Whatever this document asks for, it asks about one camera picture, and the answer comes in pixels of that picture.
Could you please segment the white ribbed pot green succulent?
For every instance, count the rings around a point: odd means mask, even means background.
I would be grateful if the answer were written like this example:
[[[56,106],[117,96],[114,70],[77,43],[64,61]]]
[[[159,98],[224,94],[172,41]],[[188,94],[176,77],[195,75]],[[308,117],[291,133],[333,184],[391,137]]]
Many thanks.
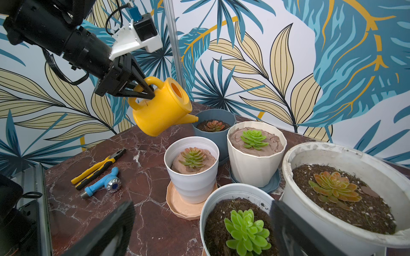
[[[266,123],[235,124],[227,134],[232,176],[239,183],[258,188],[269,185],[284,156],[284,134]]]

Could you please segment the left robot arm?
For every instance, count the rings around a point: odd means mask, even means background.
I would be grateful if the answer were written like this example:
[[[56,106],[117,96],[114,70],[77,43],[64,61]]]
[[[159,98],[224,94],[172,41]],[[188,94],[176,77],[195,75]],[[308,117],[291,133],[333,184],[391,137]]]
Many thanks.
[[[127,3],[132,20],[117,31],[115,43],[109,46],[82,27],[93,5],[93,1],[2,1],[7,39],[12,45],[27,42],[39,46],[61,79],[65,75],[55,63],[56,55],[73,69],[95,76],[95,94],[99,96],[153,99],[153,87],[132,55],[141,48],[153,52],[162,47],[152,16]]]

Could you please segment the large white round pot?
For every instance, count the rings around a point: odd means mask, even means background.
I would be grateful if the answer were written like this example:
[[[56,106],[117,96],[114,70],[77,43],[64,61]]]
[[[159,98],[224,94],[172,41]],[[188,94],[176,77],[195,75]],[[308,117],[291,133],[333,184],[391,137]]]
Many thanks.
[[[291,148],[281,200],[348,256],[410,246],[410,181],[388,164],[330,143]]]

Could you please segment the yellow watering can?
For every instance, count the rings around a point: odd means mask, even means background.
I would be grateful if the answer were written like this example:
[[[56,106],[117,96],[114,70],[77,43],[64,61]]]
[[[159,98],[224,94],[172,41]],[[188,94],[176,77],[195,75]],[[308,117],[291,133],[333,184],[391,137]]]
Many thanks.
[[[199,120],[191,114],[192,104],[188,94],[172,78],[164,82],[156,77],[147,77],[148,85],[155,85],[155,97],[136,102],[129,98],[136,125],[147,135],[157,137],[173,125],[195,123]]]

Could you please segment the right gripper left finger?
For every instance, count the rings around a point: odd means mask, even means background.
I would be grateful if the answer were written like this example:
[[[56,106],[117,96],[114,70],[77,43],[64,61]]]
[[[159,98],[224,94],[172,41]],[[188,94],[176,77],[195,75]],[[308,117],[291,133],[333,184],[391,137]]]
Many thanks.
[[[130,242],[135,216],[133,202],[122,203],[64,255],[124,256]]]

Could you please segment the white pot pink soil succulent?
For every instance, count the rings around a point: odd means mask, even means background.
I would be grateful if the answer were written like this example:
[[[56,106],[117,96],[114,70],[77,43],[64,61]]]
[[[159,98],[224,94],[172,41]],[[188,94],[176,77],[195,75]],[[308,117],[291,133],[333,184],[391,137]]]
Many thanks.
[[[166,202],[177,217],[200,218],[205,200],[217,188],[219,156],[217,145],[204,137],[182,138],[167,148],[164,163],[171,182]]]

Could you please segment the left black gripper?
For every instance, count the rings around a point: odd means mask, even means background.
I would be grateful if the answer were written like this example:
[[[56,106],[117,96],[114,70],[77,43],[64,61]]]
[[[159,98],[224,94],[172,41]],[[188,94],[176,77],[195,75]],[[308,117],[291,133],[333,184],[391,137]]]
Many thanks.
[[[108,72],[98,80],[94,93],[148,100],[155,97],[153,87],[145,81],[145,74],[131,53],[115,58]]]

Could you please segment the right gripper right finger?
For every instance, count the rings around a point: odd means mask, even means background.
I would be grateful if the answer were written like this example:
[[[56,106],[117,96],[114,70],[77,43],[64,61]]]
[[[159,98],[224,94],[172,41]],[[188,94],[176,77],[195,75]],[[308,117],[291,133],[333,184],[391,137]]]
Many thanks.
[[[345,255],[284,202],[272,201],[270,217],[281,256]]]

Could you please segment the white pot dark soil succulent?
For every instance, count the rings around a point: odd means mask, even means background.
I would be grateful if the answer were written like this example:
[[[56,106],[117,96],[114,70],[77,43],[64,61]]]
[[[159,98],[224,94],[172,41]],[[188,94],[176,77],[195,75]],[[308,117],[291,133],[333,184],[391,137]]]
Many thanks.
[[[204,256],[277,256],[269,216],[274,199],[251,185],[232,183],[211,193],[200,217]]]

